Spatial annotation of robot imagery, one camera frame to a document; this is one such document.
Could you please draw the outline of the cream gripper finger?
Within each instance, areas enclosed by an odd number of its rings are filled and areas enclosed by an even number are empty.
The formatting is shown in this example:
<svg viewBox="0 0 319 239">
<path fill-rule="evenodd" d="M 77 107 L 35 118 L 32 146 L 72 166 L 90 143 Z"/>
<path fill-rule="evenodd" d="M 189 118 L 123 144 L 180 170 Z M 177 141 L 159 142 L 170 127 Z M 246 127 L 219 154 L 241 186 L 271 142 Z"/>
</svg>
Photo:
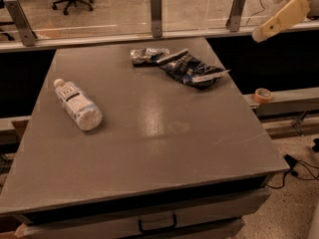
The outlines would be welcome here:
<svg viewBox="0 0 319 239">
<path fill-rule="evenodd" d="M 290 0 L 261 25 L 261 33 L 266 38 L 277 35 L 302 22 L 309 12 L 308 0 Z"/>
<path fill-rule="evenodd" d="M 253 32 L 252 32 L 252 39 L 256 42 L 256 43 L 260 43 L 266 40 L 266 36 L 263 34 L 263 31 L 261 28 L 256 28 Z"/>
</svg>

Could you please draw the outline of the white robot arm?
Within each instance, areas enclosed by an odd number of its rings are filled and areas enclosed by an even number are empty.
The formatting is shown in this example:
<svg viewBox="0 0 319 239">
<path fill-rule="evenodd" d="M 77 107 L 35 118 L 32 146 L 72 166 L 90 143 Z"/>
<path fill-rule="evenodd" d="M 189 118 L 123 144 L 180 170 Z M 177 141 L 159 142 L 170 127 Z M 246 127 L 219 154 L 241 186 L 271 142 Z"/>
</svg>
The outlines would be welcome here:
<svg viewBox="0 0 319 239">
<path fill-rule="evenodd" d="M 319 18 L 319 0 L 272 0 L 274 11 L 252 32 L 252 39 L 263 42 L 303 22 Z"/>
</svg>

